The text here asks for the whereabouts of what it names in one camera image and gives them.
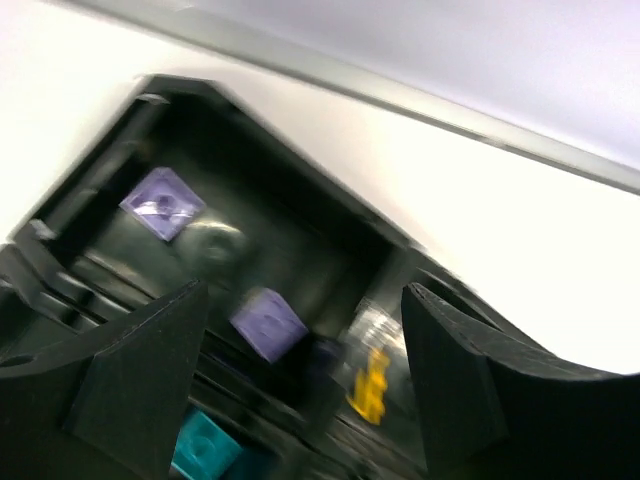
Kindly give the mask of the teal sloped brick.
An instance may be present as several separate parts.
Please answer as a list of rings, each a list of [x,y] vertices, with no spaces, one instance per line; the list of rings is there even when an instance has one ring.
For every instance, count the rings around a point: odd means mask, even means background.
[[[242,447],[200,410],[192,410],[178,434],[171,467],[185,479],[220,479]]]

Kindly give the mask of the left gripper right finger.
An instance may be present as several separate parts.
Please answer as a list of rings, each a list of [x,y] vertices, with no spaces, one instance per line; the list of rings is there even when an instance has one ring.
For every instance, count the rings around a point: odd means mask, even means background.
[[[639,378],[563,360],[419,284],[402,320],[432,479],[635,479]]]

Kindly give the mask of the purple square brick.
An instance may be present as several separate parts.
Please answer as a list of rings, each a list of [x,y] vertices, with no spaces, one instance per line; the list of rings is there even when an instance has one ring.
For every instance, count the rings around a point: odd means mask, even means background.
[[[256,290],[230,320],[253,350],[269,363],[287,353],[308,328],[276,291]]]

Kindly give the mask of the black four-compartment tray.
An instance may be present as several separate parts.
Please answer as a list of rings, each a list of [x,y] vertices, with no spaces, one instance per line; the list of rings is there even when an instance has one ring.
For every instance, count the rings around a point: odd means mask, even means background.
[[[171,241],[120,202],[154,168],[204,202]],[[323,452],[347,448],[378,478],[422,479],[426,464],[401,327],[404,285],[420,282],[489,323],[462,282],[353,195],[311,167],[211,83],[150,78],[137,98],[1,250],[1,353],[9,356],[119,317],[198,278],[210,310],[196,392],[231,395],[298,431],[305,375],[340,355],[353,375],[372,349],[390,358],[379,425],[347,403]],[[259,289],[278,292],[308,333],[274,363],[230,320]]]

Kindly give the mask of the orange boat-shaped brick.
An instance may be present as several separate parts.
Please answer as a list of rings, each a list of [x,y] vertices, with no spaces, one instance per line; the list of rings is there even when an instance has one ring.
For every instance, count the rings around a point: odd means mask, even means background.
[[[367,367],[356,374],[352,395],[346,397],[351,408],[372,425],[379,425],[386,413],[384,394],[388,389],[386,370],[389,365],[390,358],[383,350],[372,349]]]

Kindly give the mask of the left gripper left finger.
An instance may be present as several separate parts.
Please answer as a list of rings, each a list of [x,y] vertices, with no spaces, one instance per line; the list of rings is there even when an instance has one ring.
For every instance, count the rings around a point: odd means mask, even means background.
[[[165,479],[207,319],[193,281],[1,363],[4,479]]]

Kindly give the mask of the purple sloped brick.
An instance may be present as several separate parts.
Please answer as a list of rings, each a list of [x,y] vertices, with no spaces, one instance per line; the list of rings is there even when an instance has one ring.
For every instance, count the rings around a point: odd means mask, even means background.
[[[205,202],[172,169],[158,167],[119,206],[169,242],[203,210]]]

